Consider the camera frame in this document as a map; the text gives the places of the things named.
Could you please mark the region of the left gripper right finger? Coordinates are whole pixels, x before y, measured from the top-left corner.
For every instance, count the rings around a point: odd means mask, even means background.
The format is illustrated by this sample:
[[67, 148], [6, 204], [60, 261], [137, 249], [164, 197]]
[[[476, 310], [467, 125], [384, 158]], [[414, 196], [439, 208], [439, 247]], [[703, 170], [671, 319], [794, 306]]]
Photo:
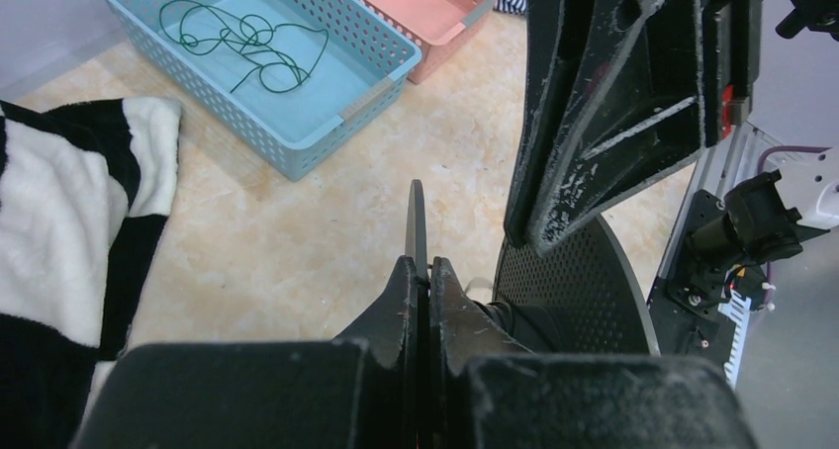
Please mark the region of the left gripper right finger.
[[693, 357], [533, 353], [430, 267], [428, 436], [438, 448], [755, 448], [723, 373]]

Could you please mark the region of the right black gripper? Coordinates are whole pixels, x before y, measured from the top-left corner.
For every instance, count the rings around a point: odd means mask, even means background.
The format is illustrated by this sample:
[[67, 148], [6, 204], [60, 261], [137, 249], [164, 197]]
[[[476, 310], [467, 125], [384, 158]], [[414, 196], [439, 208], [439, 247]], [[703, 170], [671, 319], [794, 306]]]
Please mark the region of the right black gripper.
[[[838, 0], [790, 1], [777, 35], [838, 39]], [[741, 126], [760, 74], [763, 2], [527, 0], [506, 242], [546, 254]]]

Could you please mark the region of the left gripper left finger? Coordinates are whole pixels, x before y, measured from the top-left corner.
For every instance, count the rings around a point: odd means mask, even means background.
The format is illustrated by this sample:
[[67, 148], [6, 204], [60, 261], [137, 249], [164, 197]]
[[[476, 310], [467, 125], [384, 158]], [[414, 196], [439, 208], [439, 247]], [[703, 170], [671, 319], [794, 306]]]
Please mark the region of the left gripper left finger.
[[158, 343], [123, 356], [77, 448], [413, 448], [419, 276], [329, 340]]

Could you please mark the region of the black cable spool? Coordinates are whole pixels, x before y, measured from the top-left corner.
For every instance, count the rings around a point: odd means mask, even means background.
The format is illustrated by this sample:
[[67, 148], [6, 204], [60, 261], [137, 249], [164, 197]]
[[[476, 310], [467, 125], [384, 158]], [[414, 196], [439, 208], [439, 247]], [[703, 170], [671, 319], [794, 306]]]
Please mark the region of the black cable spool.
[[458, 383], [484, 356], [659, 354], [638, 281], [602, 218], [545, 256], [503, 243], [493, 298], [467, 296], [451, 262], [427, 253], [422, 183], [412, 181], [406, 253], [418, 268], [416, 410], [420, 448], [444, 448], [465, 430]]

